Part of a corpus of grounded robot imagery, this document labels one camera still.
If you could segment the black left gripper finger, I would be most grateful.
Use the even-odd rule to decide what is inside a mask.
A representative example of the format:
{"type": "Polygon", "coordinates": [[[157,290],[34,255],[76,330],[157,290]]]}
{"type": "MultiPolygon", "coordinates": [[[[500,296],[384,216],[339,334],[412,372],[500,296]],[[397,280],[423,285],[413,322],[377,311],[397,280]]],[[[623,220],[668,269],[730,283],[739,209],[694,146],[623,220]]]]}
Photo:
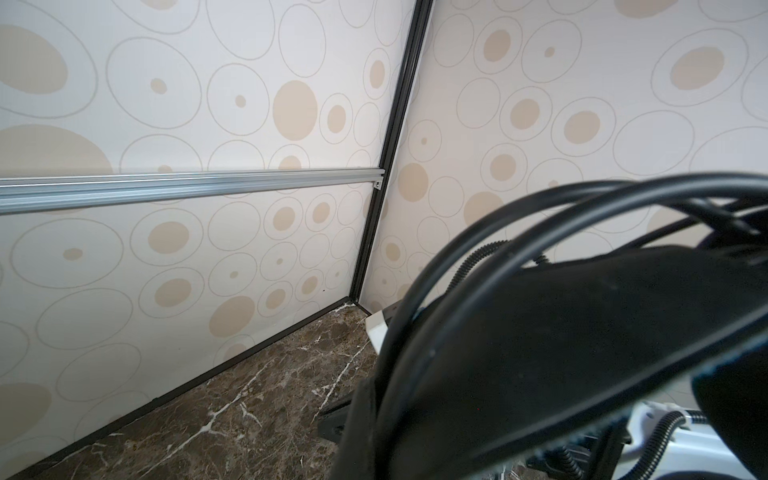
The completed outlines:
{"type": "Polygon", "coordinates": [[[377,397],[373,379],[363,380],[352,397],[341,443],[328,476],[331,480],[376,478],[374,434],[377,397]]]}

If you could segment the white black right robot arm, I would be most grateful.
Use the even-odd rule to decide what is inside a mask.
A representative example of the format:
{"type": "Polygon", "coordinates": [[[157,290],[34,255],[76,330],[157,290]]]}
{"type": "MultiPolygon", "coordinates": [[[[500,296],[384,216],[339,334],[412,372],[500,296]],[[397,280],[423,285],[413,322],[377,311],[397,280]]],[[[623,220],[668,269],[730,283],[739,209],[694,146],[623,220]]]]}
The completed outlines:
{"type": "Polygon", "coordinates": [[[465,479],[528,457],[587,478],[767,472],[767,250],[622,250],[493,277],[387,336],[334,479],[465,479]]]}

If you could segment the black blue headphones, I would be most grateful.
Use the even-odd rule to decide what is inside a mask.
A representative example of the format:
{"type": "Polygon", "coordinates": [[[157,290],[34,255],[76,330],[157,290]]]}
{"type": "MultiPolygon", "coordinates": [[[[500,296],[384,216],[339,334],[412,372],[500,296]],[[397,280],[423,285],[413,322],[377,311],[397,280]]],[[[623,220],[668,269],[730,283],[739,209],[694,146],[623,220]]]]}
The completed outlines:
{"type": "Polygon", "coordinates": [[[767,180],[600,181],[506,205],[449,243],[392,320],[370,399],[380,479],[462,478],[626,416],[685,374],[716,431],[767,474],[767,180]],[[537,266],[553,245],[650,205],[712,233],[537,266]]]}

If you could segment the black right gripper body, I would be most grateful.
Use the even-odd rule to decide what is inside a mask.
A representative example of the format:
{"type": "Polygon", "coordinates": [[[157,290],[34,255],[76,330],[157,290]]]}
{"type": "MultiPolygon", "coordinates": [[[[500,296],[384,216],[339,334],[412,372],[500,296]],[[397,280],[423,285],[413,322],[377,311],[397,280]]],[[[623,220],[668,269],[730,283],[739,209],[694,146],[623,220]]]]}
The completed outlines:
{"type": "Polygon", "coordinates": [[[320,438],[334,444],[341,442],[353,395],[350,392],[320,409],[317,416],[317,433],[320,438]]]}

